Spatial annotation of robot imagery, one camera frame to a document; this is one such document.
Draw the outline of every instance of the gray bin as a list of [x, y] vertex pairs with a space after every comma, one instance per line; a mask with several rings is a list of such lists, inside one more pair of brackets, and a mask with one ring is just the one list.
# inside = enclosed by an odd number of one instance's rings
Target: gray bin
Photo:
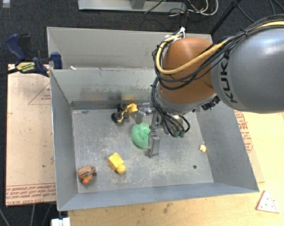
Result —
[[[187, 114], [185, 138], [158, 130], [160, 152], [153, 158], [132, 142], [133, 115], [121, 124], [112, 121], [121, 101], [150, 102], [151, 52], [165, 35], [48, 28], [49, 53], [59, 52], [64, 64], [50, 74], [59, 211], [258, 191], [234, 111], [221, 102]], [[143, 120], [150, 124], [151, 117]], [[107, 163], [115, 152], [127, 167], [123, 174]], [[88, 164], [97, 176], [84, 186], [76, 172]]]

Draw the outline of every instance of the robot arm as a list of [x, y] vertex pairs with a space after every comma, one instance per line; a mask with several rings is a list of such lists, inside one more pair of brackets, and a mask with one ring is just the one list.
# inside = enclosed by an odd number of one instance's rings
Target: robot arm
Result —
[[165, 38], [153, 57], [152, 102], [163, 121], [180, 131], [178, 117], [219, 100], [240, 111], [284, 111], [284, 15], [213, 44], [181, 30]]

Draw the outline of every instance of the metal stand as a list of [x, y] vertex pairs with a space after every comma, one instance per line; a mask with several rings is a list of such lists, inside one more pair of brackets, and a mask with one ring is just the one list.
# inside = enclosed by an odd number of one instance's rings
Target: metal stand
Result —
[[[79, 0], [79, 10], [111, 10], [146, 12], [155, 7], [160, 1], [148, 0]], [[185, 10], [182, 2], [161, 2], [152, 12], [168, 13], [170, 10]]]

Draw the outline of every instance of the yellow cable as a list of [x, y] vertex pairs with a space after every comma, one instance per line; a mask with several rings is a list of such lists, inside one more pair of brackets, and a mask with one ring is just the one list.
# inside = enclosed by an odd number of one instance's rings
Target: yellow cable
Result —
[[[260, 25], [258, 28], [261, 28], [261, 27], [265, 27], [265, 26], [273, 26], [273, 25], [284, 25], [284, 21], [275, 21], [275, 22], [269, 22], [269, 23], [266, 23], [266, 24], [263, 24], [263, 25]], [[172, 37], [169, 37], [167, 38], [166, 40], [164, 40], [163, 43], [161, 43], [162, 47], [165, 46], [165, 44], [167, 42], [170, 42], [174, 40], [174, 36]], [[187, 69], [189, 68], [190, 66], [192, 66], [194, 63], [197, 63], [198, 61], [200, 61], [202, 58], [204, 58], [205, 56], [217, 51], [220, 47], [222, 47], [229, 39], [217, 44], [217, 45], [214, 45], [212, 48], [210, 48], [209, 50], [207, 50], [206, 52], [202, 53], [201, 55], [197, 56], [196, 58], [190, 60], [189, 62], [185, 63], [184, 65], [182, 65], [181, 67], [178, 67], [176, 69], [173, 69], [173, 70], [164, 70], [161, 65], [160, 65], [160, 56], [161, 56], [161, 53], [162, 53], [162, 47], [160, 46], [158, 48], [158, 52], [157, 52], [157, 56], [156, 56], [156, 65], [157, 65], [157, 69], [163, 73], [163, 74], [174, 74], [174, 73], [178, 73], [180, 71], [183, 71], [184, 69]]]
[[201, 55], [197, 56], [196, 58], [190, 60], [189, 62], [185, 63], [184, 65], [182, 65], [181, 67], [178, 67], [176, 69], [173, 70], [164, 70], [162, 69], [162, 67], [160, 66], [160, 54], [161, 51], [158, 50], [157, 53], [157, 57], [156, 57], [156, 65], [157, 65], [157, 69], [163, 73], [163, 74], [174, 74], [174, 73], [178, 73], [184, 69], [189, 68], [190, 66], [192, 66], [194, 63], [200, 61], [202, 58], [204, 58], [205, 56], [215, 52], [216, 50], [218, 50], [221, 46], [223, 46], [228, 40], [225, 40], [217, 45], [214, 45], [212, 48], [210, 48], [209, 50], [207, 50], [206, 52], [202, 53]]

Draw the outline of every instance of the small yellow object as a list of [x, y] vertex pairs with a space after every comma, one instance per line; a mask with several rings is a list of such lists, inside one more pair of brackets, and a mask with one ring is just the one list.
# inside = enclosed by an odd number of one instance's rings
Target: small yellow object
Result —
[[199, 149], [202, 151], [202, 152], [206, 152], [207, 148], [205, 145], [200, 145]]
[[136, 104], [131, 103], [127, 106], [127, 112], [128, 113], [133, 113], [133, 112], [137, 112], [138, 111], [138, 107]]
[[123, 163], [124, 161], [118, 153], [114, 153], [108, 158], [108, 164], [110, 165], [110, 167], [119, 174], [124, 173], [126, 170], [126, 167], [125, 165], [123, 165]]

